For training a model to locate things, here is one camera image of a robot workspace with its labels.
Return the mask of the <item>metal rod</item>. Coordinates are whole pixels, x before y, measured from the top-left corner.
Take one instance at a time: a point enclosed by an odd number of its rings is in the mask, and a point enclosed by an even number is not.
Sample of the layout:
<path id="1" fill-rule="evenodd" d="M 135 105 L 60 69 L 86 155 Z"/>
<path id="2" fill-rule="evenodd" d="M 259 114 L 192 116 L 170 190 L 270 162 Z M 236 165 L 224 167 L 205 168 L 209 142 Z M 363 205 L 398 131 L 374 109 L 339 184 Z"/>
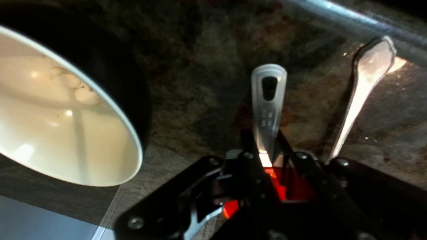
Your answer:
<path id="1" fill-rule="evenodd" d="M 427 19 L 376 0 L 279 0 L 290 18 L 367 42 L 393 39 L 399 57 L 427 67 Z"/>

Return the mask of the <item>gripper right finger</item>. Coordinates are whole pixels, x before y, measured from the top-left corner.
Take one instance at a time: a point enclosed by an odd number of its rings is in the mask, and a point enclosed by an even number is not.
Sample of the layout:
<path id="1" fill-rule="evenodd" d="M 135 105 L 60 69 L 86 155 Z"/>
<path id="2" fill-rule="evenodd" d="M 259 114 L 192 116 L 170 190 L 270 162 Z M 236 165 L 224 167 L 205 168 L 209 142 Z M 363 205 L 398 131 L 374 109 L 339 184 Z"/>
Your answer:
<path id="1" fill-rule="evenodd" d="M 316 204 L 328 240 L 427 240 L 427 190 L 348 158 L 318 162 L 282 132 L 287 200 Z"/>

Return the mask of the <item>black bowl with white inside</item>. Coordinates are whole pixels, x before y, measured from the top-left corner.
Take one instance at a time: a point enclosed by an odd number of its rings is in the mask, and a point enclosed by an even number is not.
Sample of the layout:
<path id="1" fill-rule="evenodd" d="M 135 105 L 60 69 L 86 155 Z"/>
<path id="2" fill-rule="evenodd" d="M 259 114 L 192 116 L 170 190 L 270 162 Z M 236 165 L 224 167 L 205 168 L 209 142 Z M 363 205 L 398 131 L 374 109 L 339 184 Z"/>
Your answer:
<path id="1" fill-rule="evenodd" d="M 123 184 L 143 163 L 147 80 L 132 51 L 89 19 L 0 1 L 0 154 L 92 187 Z"/>

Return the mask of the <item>metal spoon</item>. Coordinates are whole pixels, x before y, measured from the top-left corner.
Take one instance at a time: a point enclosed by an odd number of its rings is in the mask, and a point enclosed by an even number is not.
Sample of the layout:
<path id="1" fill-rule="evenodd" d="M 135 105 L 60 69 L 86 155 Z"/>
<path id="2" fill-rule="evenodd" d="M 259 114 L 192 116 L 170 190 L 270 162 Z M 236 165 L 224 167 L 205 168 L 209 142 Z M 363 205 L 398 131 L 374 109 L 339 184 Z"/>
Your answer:
<path id="1" fill-rule="evenodd" d="M 355 54 L 352 62 L 353 87 L 350 99 L 337 138 L 325 161 L 326 165 L 339 156 L 365 102 L 375 86 L 389 73 L 396 54 L 396 47 L 389 36 L 373 39 Z"/>

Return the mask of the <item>silver-handled utensil with red part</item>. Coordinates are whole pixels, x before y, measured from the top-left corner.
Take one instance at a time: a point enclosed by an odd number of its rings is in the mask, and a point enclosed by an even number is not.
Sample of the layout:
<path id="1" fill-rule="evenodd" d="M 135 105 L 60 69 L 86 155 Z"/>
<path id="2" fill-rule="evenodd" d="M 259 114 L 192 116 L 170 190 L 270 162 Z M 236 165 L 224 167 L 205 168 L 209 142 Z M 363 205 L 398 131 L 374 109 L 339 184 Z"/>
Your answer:
<path id="1" fill-rule="evenodd" d="M 253 132 L 258 156 L 281 200 L 315 202 L 318 197 L 278 143 L 286 83 L 287 71 L 278 64 L 263 64 L 252 71 Z"/>

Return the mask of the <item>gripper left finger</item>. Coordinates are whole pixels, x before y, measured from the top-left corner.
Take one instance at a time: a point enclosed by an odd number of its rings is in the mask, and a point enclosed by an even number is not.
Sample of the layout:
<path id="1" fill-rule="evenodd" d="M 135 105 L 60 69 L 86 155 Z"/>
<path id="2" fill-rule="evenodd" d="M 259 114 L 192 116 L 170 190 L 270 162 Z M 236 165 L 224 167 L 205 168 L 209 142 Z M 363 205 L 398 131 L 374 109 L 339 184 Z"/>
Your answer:
<path id="1" fill-rule="evenodd" d="M 240 139 L 237 157 L 202 157 L 121 214 L 113 226 L 116 240 L 190 240 L 231 200 L 240 207 L 226 240 L 283 238 L 281 201 L 255 153 L 252 130 L 241 130 Z"/>

